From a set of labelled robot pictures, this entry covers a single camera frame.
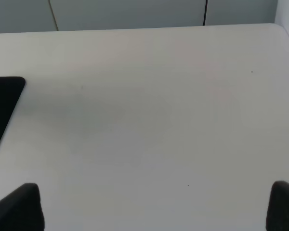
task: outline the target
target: white cabinet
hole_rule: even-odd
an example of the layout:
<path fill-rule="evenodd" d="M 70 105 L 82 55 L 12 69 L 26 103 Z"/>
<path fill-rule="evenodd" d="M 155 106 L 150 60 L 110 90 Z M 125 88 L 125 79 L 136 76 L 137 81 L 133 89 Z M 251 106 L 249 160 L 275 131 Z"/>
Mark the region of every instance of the white cabinet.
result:
<path fill-rule="evenodd" d="M 59 30 L 200 26 L 205 0 L 51 0 Z"/>
<path fill-rule="evenodd" d="M 277 0 L 208 0 L 206 26 L 273 23 Z"/>
<path fill-rule="evenodd" d="M 55 30 L 48 0 L 0 0 L 0 33 Z"/>

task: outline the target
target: cabinet door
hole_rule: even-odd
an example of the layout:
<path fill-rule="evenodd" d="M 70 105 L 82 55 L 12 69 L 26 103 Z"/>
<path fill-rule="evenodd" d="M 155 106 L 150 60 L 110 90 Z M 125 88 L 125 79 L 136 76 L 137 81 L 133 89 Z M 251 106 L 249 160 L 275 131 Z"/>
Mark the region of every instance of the cabinet door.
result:
<path fill-rule="evenodd" d="M 0 0 L 0 33 L 55 30 L 48 0 Z"/>
<path fill-rule="evenodd" d="M 51 0 L 59 30 L 200 26 L 205 0 Z"/>
<path fill-rule="evenodd" d="M 208 0 L 206 26 L 273 23 L 277 0 Z"/>

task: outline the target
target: white table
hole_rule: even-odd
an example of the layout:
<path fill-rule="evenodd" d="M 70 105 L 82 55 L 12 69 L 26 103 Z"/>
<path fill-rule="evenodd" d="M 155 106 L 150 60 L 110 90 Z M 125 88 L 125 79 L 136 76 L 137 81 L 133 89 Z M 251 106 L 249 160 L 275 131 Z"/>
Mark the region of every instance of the white table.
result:
<path fill-rule="evenodd" d="M 276 25 L 0 34 L 0 76 L 0 199 L 37 183 L 47 231 L 264 230 L 289 181 Z"/>

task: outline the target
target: table surface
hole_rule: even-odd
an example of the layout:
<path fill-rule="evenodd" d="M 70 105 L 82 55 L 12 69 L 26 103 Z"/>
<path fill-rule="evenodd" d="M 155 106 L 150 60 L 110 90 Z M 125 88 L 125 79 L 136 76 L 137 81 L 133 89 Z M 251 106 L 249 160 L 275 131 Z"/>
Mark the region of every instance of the table surface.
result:
<path fill-rule="evenodd" d="M 0 199 L 37 183 L 47 231 L 264 230 L 289 181 L 279 26 L 0 34 L 0 76 Z"/>

